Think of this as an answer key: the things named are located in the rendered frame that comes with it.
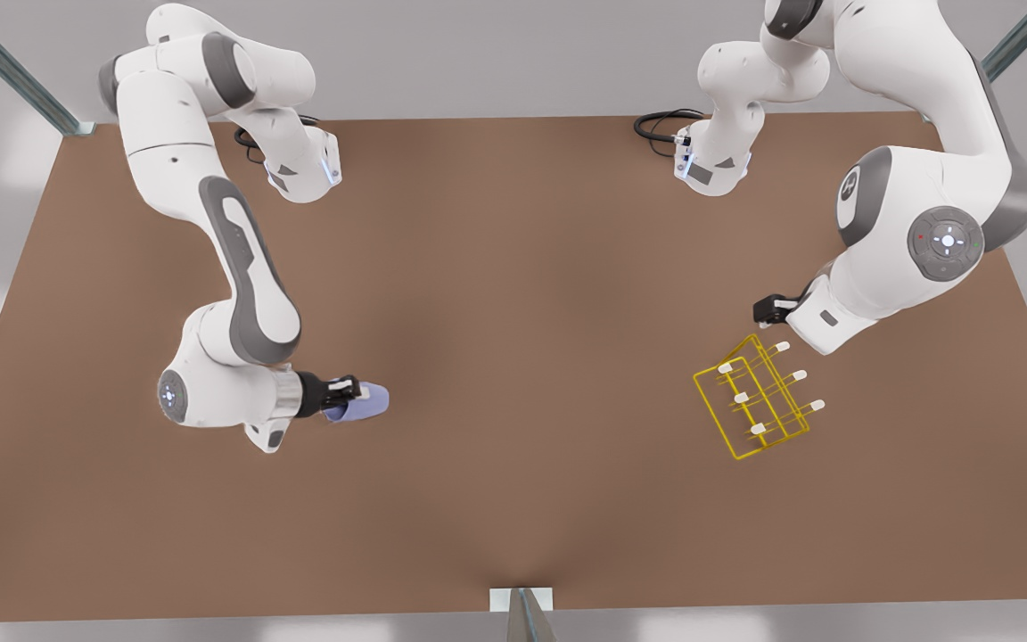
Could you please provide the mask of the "lavender blue cup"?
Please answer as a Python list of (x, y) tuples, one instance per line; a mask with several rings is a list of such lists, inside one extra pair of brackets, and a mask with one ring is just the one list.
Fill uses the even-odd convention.
[(382, 414), (389, 406), (389, 391), (379, 383), (362, 382), (360, 396), (327, 407), (324, 415), (332, 423), (355, 422)]

